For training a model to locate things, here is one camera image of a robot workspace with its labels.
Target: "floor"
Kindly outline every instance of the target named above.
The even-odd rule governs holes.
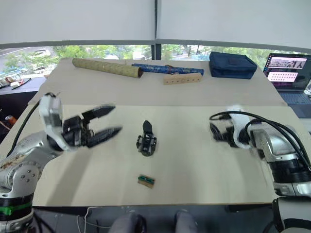
[[[225,205],[166,205],[166,206],[122,206],[90,209],[87,222],[106,228],[86,225],[86,233],[106,233],[109,226],[118,217],[129,211],[143,215],[147,220],[148,233],[173,233],[174,214],[186,209],[198,223],[200,233],[261,233],[273,219],[270,207],[230,212]],[[57,233],[79,232],[77,216],[36,210]],[[78,217],[80,231],[84,232],[84,216]]]

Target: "laptop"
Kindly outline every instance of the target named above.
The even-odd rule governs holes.
[[[311,100],[304,94],[311,79],[310,55],[271,53],[263,73],[299,118],[311,118]]]

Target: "window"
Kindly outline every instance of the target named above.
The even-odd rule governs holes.
[[[202,46],[202,45],[162,45],[162,60],[186,60],[186,61],[209,61],[209,54],[212,52],[225,52],[247,55],[258,64],[263,70],[270,53],[295,53],[294,51],[264,50],[251,48]]]
[[[151,59],[149,45],[70,45],[0,50],[0,81],[27,74],[48,75],[62,58]]]

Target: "laptop keyboard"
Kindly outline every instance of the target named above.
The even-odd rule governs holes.
[[[288,104],[311,104],[311,100],[303,93],[280,93]]]

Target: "robotic arm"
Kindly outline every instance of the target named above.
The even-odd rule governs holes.
[[[64,151],[89,148],[114,137],[121,127],[94,134],[89,122],[109,114],[115,107],[104,105],[62,121],[60,99],[45,95],[39,113],[45,131],[22,139],[0,163],[0,232],[28,228],[33,219],[32,200],[44,166]]]
[[[302,159],[299,156],[298,153],[302,154],[302,148],[289,131],[283,130],[286,137],[294,141],[294,146],[298,147],[298,151],[294,149],[284,135],[272,127],[276,122],[270,125],[268,123],[272,121],[268,121],[268,123],[263,122],[263,120],[251,121],[248,113],[246,115],[244,113],[241,112],[241,108],[233,107],[228,112],[213,115],[210,118],[210,129],[214,139],[226,141],[232,147],[256,148],[259,156],[268,163],[274,178],[275,192],[281,196],[272,203],[274,223],[279,232],[285,229],[289,231],[293,227],[311,230],[309,159]],[[226,127],[221,132],[214,120],[230,120],[232,126]]]

